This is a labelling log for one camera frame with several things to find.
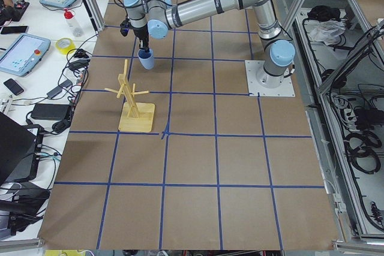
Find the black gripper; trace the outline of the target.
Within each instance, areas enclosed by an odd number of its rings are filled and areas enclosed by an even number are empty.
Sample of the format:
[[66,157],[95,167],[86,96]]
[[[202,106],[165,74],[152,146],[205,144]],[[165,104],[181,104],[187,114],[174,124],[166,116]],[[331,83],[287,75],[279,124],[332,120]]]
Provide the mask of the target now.
[[140,40],[139,51],[149,53],[149,34],[148,27],[142,26],[141,28],[133,28],[135,36]]

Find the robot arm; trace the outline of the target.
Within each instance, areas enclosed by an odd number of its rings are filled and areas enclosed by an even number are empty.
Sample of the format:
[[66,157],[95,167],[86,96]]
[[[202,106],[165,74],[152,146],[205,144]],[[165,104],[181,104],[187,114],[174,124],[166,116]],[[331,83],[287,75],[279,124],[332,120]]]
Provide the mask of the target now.
[[186,0],[173,3],[172,0],[122,0],[126,12],[120,24],[120,33],[129,31],[139,39],[138,57],[141,63],[154,63],[149,39],[162,40],[173,28],[180,28],[230,10],[251,7],[259,26],[259,38],[265,51],[265,61],[256,72],[258,83],[269,89],[281,86],[291,76],[288,67],[292,65],[296,50],[283,37],[284,29],[277,19],[272,0]]

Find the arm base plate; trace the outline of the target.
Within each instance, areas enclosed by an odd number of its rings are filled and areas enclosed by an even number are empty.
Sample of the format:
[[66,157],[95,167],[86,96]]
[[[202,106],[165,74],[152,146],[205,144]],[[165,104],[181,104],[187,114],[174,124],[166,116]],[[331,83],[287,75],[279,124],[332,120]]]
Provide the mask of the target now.
[[265,61],[245,61],[248,94],[253,97],[295,97],[291,77],[286,68],[282,76],[270,76],[264,71]]

